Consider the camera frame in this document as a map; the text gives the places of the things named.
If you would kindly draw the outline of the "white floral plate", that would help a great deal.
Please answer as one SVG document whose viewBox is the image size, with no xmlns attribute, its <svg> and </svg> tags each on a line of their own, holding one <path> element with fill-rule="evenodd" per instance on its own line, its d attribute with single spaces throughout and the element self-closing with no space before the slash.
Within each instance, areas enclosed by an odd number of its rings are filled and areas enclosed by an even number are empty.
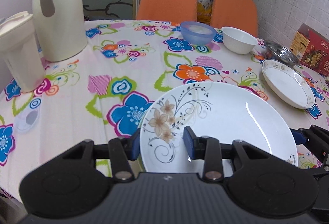
<svg viewBox="0 0 329 224">
<path fill-rule="evenodd" d="M 203 160 L 192 160 L 183 130 L 220 143 L 246 141 L 292 165 L 297 147 L 288 125 L 267 102 L 227 83 L 196 82 L 173 88 L 148 109 L 140 125 L 144 169 L 156 173 L 201 173 Z"/>
</svg>

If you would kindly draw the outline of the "white bowl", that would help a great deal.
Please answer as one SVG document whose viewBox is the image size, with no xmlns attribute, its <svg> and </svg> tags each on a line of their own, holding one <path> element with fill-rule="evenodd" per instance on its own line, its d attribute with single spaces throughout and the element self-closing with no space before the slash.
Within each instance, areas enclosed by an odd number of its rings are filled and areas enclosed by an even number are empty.
<svg viewBox="0 0 329 224">
<path fill-rule="evenodd" d="M 234 27 L 222 27 L 221 31 L 223 44 L 233 53 L 245 55 L 258 45 L 257 39 L 243 30 Z"/>
</svg>

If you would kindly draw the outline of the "blue plastic bowl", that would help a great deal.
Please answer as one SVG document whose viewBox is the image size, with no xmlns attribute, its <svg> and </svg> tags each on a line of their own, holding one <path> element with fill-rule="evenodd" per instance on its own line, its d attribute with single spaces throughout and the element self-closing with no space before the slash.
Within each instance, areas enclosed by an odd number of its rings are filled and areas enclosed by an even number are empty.
<svg viewBox="0 0 329 224">
<path fill-rule="evenodd" d="M 213 27 L 195 21 L 182 22 L 180 30 L 183 39 L 193 45 L 209 44 L 217 33 Z"/>
</svg>

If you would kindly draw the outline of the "gold rimmed white plate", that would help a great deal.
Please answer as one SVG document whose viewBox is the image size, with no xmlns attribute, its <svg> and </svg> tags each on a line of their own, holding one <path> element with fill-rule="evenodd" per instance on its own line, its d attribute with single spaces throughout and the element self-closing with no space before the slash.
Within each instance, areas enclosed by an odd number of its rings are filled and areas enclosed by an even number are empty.
<svg viewBox="0 0 329 224">
<path fill-rule="evenodd" d="M 294 69 L 274 59 L 264 59 L 261 65 L 268 86 L 285 103 L 304 110 L 315 105 L 311 87 Z"/>
</svg>

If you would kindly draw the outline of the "floral tablecloth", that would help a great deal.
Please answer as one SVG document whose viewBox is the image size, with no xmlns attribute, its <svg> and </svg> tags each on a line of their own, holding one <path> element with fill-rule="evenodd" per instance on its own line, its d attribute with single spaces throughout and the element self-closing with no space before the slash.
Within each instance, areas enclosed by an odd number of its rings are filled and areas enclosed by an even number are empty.
<svg viewBox="0 0 329 224">
<path fill-rule="evenodd" d="M 18 199 L 22 178 L 80 141 L 97 144 L 131 135 L 163 93 L 207 79 L 241 87 L 267 101 L 291 128 L 328 128 L 328 86 L 299 68 L 316 104 L 298 110 L 262 77 L 263 43 L 248 55 L 227 50 L 218 31 L 206 46 L 183 39 L 177 23 L 103 20 L 85 23 L 88 45 L 78 55 L 44 61 L 44 82 L 23 93 L 11 80 L 1 92 L 1 191 Z"/>
</svg>

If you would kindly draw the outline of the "red cracker box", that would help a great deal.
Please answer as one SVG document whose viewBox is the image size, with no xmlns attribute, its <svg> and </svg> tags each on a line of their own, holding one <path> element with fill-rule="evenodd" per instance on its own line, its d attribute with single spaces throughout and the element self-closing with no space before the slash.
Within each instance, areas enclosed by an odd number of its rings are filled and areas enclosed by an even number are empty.
<svg viewBox="0 0 329 224">
<path fill-rule="evenodd" d="M 329 42 L 316 30 L 302 24 L 292 40 L 290 51 L 302 65 L 328 77 Z"/>
</svg>

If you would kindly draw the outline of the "stainless steel bowl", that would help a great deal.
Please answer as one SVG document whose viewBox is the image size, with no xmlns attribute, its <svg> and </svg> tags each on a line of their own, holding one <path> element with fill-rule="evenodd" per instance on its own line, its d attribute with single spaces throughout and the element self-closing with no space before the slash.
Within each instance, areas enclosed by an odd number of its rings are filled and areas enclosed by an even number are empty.
<svg viewBox="0 0 329 224">
<path fill-rule="evenodd" d="M 264 40 L 265 57 L 274 59 L 289 67 L 294 67 L 300 64 L 299 59 L 285 46 L 271 40 Z"/>
</svg>

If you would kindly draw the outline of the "right orange chair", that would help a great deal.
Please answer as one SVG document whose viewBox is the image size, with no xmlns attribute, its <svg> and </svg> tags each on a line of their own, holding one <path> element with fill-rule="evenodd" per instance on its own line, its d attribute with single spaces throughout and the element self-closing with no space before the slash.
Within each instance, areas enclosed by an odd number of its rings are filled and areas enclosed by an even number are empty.
<svg viewBox="0 0 329 224">
<path fill-rule="evenodd" d="M 214 0 L 210 26 L 234 27 L 258 37 L 258 15 L 253 0 Z"/>
</svg>

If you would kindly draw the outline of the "orange chair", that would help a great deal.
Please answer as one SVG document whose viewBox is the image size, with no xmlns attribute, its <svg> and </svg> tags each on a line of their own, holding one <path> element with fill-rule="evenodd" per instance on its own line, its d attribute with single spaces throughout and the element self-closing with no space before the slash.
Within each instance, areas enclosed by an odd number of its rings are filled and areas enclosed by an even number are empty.
<svg viewBox="0 0 329 224">
<path fill-rule="evenodd" d="M 197 0 L 140 0 L 137 20 L 181 23 L 197 20 Z"/>
<path fill-rule="evenodd" d="M 210 26 L 234 27 L 258 37 L 258 15 L 253 0 L 214 0 Z"/>
</svg>

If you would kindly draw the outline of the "white plastic pitcher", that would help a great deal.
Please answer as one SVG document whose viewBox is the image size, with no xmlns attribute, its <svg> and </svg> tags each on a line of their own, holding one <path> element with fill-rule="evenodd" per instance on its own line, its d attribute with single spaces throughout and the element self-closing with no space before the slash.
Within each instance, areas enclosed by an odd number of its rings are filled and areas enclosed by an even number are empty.
<svg viewBox="0 0 329 224">
<path fill-rule="evenodd" d="M 1 58 L 23 92 L 33 91 L 44 81 L 33 15 L 28 11 L 16 13 L 1 23 Z"/>
</svg>

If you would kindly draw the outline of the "cream thermos jug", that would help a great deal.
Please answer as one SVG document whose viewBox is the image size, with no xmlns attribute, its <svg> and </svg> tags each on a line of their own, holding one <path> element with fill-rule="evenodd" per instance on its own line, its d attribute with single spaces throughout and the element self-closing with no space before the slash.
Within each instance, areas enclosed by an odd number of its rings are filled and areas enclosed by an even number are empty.
<svg viewBox="0 0 329 224">
<path fill-rule="evenodd" d="M 82 0 L 32 0 L 32 13 L 46 60 L 69 59 L 87 46 Z"/>
</svg>

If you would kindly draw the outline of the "left orange chair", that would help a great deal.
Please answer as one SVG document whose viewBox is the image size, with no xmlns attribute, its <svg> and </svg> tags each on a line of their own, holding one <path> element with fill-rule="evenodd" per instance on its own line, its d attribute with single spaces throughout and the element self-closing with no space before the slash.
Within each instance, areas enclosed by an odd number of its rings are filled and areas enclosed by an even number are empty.
<svg viewBox="0 0 329 224">
<path fill-rule="evenodd" d="M 181 23 L 197 20 L 197 0 L 140 0 L 137 20 Z"/>
</svg>

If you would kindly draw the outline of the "yellow snack bag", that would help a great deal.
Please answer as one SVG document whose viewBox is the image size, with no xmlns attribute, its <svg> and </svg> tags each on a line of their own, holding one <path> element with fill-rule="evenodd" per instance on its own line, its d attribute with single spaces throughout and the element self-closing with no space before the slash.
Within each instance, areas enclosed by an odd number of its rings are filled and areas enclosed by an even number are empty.
<svg viewBox="0 0 329 224">
<path fill-rule="evenodd" d="M 197 0 L 197 21 L 210 25 L 212 0 Z"/>
</svg>

